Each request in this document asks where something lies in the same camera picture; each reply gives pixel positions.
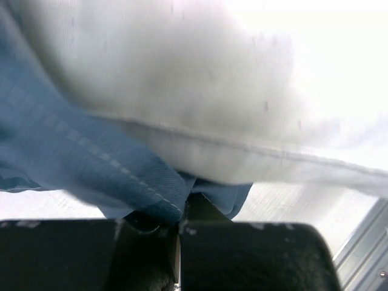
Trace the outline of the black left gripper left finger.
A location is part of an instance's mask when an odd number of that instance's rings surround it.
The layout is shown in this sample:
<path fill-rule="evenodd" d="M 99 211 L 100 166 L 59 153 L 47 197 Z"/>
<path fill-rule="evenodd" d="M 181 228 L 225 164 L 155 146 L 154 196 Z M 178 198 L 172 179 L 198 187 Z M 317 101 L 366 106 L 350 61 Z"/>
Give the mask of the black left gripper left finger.
<path fill-rule="evenodd" d="M 177 237 L 142 213 L 123 219 L 1 222 L 2 290 L 173 290 Z"/>

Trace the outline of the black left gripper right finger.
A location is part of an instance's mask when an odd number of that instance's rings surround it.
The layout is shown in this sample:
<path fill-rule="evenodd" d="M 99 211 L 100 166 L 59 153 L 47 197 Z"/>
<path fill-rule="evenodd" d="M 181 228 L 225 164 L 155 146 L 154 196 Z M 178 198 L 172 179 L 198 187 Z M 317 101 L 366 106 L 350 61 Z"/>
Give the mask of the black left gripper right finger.
<path fill-rule="evenodd" d="M 202 194 L 179 224 L 182 290 L 341 290 L 322 236 L 291 222 L 233 222 Z"/>

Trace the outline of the blue letter-print pillowcase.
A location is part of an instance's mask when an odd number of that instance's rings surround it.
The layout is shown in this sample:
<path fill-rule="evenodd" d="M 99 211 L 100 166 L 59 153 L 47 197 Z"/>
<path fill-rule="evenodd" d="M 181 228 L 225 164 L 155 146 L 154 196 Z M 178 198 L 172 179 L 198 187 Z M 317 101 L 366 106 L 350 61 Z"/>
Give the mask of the blue letter-print pillowcase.
<path fill-rule="evenodd" d="M 1 190 L 66 190 L 109 218 L 138 211 L 174 225 L 197 194 L 235 217 L 250 185 L 177 172 L 118 128 L 71 105 L 27 44 L 17 2 L 2 1 Z"/>

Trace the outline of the white pillow with print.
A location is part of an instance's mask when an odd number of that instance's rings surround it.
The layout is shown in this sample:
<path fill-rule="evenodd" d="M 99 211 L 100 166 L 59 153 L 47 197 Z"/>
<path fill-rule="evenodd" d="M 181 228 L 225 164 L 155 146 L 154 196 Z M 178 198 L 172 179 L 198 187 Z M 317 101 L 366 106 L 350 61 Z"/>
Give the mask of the white pillow with print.
<path fill-rule="evenodd" d="M 387 196 L 386 1 L 10 1 L 87 113 L 223 183 Z"/>

